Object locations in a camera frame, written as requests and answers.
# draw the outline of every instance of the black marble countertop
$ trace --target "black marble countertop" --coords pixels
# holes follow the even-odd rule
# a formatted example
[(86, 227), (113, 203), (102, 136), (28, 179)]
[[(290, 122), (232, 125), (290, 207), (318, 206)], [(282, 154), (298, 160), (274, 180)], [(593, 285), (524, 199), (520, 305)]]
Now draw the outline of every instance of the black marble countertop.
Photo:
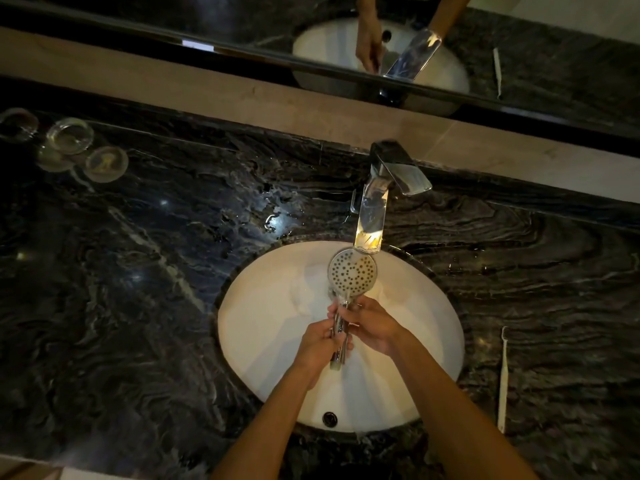
[[(355, 16), (355, 0), (44, 0), (290, 54), (304, 29)], [(419, 29), (434, 0), (378, 0), (386, 20)], [(492, 49), (500, 50), (502, 102), (560, 120), (640, 128), (640, 45), (468, 8), (445, 44), (465, 65), (471, 94), (495, 98)]]
[[(34, 84), (0, 96), (18, 101), (45, 125), (91, 121), (130, 166), (96, 184), (79, 169), (43, 172), (31, 146), (0, 146), (12, 161), (0, 173), (0, 452), (204, 479), (260, 407), (216, 338), (224, 290), (275, 246), (349, 240), (366, 155)], [(639, 206), (424, 171), (434, 190), (392, 195), (385, 243), (456, 307), (460, 387), (495, 416), (507, 325), (509, 441), (544, 479), (637, 477)], [(282, 478), (441, 477), (427, 450), (419, 422), (366, 435), (296, 427)]]

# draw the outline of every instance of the hand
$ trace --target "hand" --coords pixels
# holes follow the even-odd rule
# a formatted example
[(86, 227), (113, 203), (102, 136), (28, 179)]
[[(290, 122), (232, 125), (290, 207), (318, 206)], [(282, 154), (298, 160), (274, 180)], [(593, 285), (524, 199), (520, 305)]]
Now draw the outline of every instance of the hand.
[(367, 72), (377, 74), (382, 64), (382, 26), (376, 11), (361, 12), (358, 17), (358, 41), (356, 42), (356, 57), (360, 59)]
[(365, 345), (385, 355), (391, 355), (394, 339), (405, 329), (387, 313), (373, 298), (359, 296), (353, 310), (338, 306), (334, 302), (328, 308), (327, 316), (336, 311), (349, 322), (349, 332), (361, 339)]
[[(333, 315), (331, 318), (309, 324), (300, 341), (300, 347), (292, 367), (300, 367), (306, 370), (309, 382), (309, 390), (318, 382), (320, 373), (331, 360), (331, 355), (342, 347), (346, 334), (340, 332), (332, 337)], [(347, 354), (353, 350), (352, 338), (349, 336)]]

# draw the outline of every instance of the person's right hand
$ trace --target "person's right hand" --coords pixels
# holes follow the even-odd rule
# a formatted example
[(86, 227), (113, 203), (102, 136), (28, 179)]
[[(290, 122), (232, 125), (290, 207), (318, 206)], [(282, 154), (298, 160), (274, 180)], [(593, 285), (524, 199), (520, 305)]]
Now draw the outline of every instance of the person's right hand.
[(349, 333), (354, 334), (373, 350), (391, 355), (393, 341), (405, 330), (404, 327), (373, 298), (363, 295), (354, 301), (359, 306), (354, 306), (352, 310), (333, 302), (327, 308), (327, 317), (333, 318), (338, 311), (340, 316), (349, 322)]
[(358, 16), (358, 40), (356, 57), (360, 59), (367, 72), (377, 74), (382, 65), (382, 26), (375, 9), (363, 11)]

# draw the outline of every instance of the forearm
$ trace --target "forearm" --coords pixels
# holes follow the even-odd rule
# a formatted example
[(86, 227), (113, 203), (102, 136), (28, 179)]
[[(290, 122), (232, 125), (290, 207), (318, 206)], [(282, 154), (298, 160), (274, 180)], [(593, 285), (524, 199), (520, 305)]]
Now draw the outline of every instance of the forearm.
[(376, 0), (357, 0), (356, 8), (359, 14), (375, 12), (376, 11)]
[(440, 0), (438, 9), (429, 24), (430, 30), (444, 39), (469, 1), (471, 0)]
[(462, 392), (411, 332), (394, 339), (391, 357), (452, 480), (536, 479), (515, 448)]
[(290, 368), (217, 466), (211, 480), (277, 478), (308, 386), (309, 374)]

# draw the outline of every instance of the faucet handle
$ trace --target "faucet handle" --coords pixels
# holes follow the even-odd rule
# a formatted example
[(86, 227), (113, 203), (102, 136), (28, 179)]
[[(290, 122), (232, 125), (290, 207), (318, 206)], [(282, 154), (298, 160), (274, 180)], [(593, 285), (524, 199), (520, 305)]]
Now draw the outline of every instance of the faucet handle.
[(374, 164), (381, 164), (377, 169), (380, 177), (388, 173), (403, 195), (417, 195), (433, 188), (429, 179), (395, 139), (376, 141), (371, 145), (370, 155), (375, 160)]

